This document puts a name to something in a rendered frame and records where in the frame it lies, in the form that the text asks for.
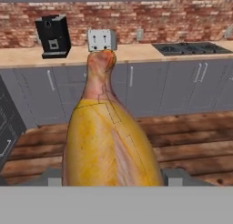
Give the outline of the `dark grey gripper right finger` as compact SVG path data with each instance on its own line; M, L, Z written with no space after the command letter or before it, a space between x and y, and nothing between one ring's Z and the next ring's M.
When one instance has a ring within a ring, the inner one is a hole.
M182 168L162 168L164 184L169 187L211 187L211 184L189 176Z

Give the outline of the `white toaster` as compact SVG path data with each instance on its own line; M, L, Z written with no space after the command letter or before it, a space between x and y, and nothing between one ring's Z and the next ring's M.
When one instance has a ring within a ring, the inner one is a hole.
M87 45L89 52L106 49L117 51L117 37L111 29L89 29L87 31Z

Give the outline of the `yellow chicken drumstick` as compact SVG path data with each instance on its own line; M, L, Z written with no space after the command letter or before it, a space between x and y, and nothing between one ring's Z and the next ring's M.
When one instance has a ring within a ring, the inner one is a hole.
M117 58L88 56L86 85L67 129L64 186L162 186L162 173L142 128L117 98L111 73Z

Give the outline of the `grey base cupboards run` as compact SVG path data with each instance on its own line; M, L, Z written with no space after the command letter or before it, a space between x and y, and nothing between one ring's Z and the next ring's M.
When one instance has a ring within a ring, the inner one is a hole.
M4 68L0 77L25 125L36 127L69 120L86 68ZM233 59L119 64L112 86L135 117L233 110Z

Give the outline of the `black hob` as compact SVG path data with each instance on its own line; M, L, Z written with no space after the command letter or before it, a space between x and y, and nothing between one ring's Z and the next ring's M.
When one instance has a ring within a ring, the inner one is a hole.
M163 56L231 54L232 51L210 42L153 44Z

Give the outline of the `dark grey cabinet unit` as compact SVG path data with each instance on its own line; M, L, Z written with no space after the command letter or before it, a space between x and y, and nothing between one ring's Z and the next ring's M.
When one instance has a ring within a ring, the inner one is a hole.
M25 123L0 77L0 170L25 131Z

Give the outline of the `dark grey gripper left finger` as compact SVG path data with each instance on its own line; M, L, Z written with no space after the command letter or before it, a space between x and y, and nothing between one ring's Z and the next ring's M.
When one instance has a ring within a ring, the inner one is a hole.
M21 186L61 187L62 169L48 168L38 178L30 178L28 181L21 183Z

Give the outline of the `black coffee machine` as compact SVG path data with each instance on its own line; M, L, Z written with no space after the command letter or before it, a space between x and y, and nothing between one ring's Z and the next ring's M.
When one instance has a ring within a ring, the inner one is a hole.
M66 58L71 41L66 15L46 15L35 20L35 27L44 53L43 59Z

